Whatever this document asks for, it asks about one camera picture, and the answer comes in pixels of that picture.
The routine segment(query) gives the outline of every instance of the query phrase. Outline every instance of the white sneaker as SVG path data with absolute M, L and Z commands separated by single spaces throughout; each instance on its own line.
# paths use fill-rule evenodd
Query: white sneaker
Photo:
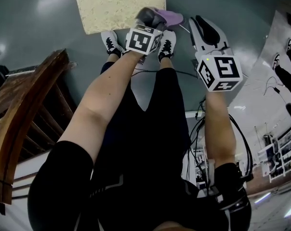
M 287 40 L 286 52 L 291 50 L 291 38 Z
M 277 66 L 279 66 L 279 59 L 280 59 L 280 55 L 277 53 L 274 57 L 274 61 L 273 61 L 273 64 L 272 64 L 272 69 L 275 70 L 275 68 Z
M 102 40 L 107 48 L 107 53 L 116 54 L 118 57 L 121 57 L 124 49 L 118 44 L 118 36 L 115 31 L 106 31 L 101 32 Z
M 163 32 L 163 37 L 160 39 L 159 62 L 164 57 L 171 58 L 173 56 L 175 44 L 176 44 L 175 32 L 165 30 Z

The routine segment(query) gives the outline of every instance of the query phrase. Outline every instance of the gold mat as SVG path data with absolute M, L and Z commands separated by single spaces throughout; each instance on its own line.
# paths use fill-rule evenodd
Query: gold mat
M 165 0 L 77 0 L 86 34 L 131 27 L 143 7 L 165 9 Z

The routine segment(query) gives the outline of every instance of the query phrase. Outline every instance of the shoelace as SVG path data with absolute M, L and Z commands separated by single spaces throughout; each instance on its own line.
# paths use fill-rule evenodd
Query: shoelace
M 106 44 L 107 44 L 108 49 L 114 48 L 114 45 L 110 38 L 106 39 Z
M 162 49 L 162 52 L 167 51 L 169 54 L 171 54 L 171 42 L 169 40 L 166 40 L 164 47 Z

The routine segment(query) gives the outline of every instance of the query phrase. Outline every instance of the gray floor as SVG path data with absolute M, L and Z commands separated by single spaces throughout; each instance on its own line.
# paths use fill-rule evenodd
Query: gray floor
M 186 18 L 196 14 L 215 22 L 227 35 L 235 55 L 247 74 L 257 60 L 271 27 L 276 0 L 166 0 L 167 9 Z M 181 71 L 194 73 L 194 49 L 189 34 L 174 27 L 177 45 L 173 63 Z M 117 33 L 121 41 L 127 30 Z M 106 50 L 99 34 L 83 31 L 76 0 L 0 0 L 0 64 L 10 70 L 37 65 L 52 51 L 66 48 L 78 67 L 66 74 L 66 82 L 76 101 L 99 75 Z M 147 58 L 144 69 L 156 70 L 156 54 Z M 178 75 L 185 109 L 196 110 L 205 94 L 201 80 Z M 132 89 L 143 109 L 147 108 L 155 74 L 142 73 L 132 80 Z M 231 102 L 240 87 L 228 93 Z

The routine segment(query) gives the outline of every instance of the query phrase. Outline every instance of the sock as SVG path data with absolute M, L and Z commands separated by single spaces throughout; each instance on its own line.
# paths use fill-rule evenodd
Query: sock
M 159 62 L 160 62 L 164 57 L 168 57 L 169 59 L 171 59 L 172 54 L 167 54 L 167 55 L 165 55 L 163 52 L 161 52 L 161 53 L 159 54 Z
M 115 54 L 115 55 L 117 55 L 119 58 L 121 57 L 121 52 L 120 52 L 120 50 L 118 50 L 117 48 L 115 48 L 113 51 L 111 51 L 110 54 Z

